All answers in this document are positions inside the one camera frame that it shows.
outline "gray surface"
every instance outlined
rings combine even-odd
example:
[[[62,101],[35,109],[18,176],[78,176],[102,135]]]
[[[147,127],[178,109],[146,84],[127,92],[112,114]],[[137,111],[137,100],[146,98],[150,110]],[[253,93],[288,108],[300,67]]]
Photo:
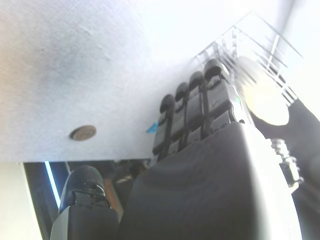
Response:
[[[290,0],[0,0],[0,159],[147,158],[166,93],[249,8],[282,29]],[[82,125],[97,134],[68,135]]]

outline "wire basket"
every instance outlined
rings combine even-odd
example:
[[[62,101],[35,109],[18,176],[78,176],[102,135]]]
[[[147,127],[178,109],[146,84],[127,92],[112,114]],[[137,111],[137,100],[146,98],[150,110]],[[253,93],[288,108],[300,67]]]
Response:
[[[228,70],[234,86],[240,95],[244,93],[237,85],[255,86],[255,76],[237,64],[239,57],[249,58],[263,71],[289,107],[298,99],[289,86],[292,70],[303,60],[301,54],[286,41],[271,25],[251,12],[219,36],[196,57],[199,68],[215,58]]]

